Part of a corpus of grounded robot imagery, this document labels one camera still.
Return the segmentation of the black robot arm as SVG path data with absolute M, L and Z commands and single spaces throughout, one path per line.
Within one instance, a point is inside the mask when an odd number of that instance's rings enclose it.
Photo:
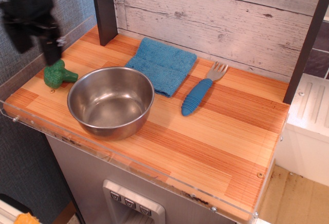
M 53 0 L 7 0 L 1 2 L 4 28 L 14 47 L 24 53 L 38 38 L 46 64 L 55 64 L 62 56 L 59 25 L 51 14 Z

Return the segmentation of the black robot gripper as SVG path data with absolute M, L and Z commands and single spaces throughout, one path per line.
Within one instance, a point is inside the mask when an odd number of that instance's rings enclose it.
M 51 14 L 53 8 L 53 0 L 1 2 L 5 31 L 16 50 L 25 53 L 34 47 L 31 37 L 39 37 L 47 66 L 53 65 L 61 58 L 61 46 L 65 42 Z

